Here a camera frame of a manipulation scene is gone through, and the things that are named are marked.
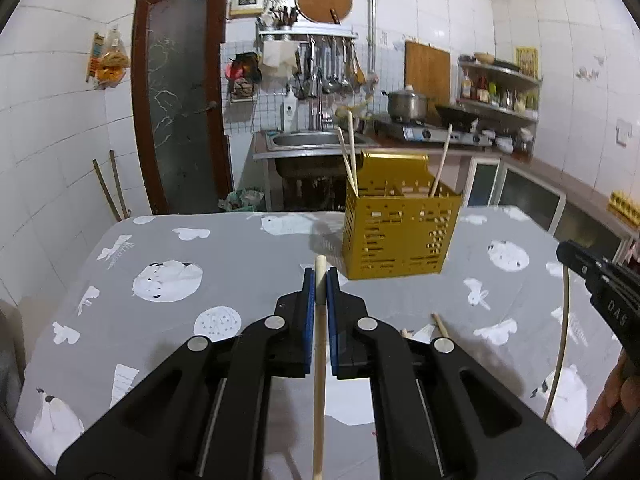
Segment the person's right hand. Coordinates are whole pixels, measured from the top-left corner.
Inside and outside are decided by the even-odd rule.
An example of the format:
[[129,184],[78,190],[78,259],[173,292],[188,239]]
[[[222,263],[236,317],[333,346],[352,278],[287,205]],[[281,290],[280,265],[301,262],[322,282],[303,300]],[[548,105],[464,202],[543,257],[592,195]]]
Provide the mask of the person's right hand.
[[633,415],[640,404],[639,373],[625,349],[620,352],[612,372],[608,375],[603,391],[586,420],[586,434],[603,430],[611,421],[613,408],[620,404],[626,413]]

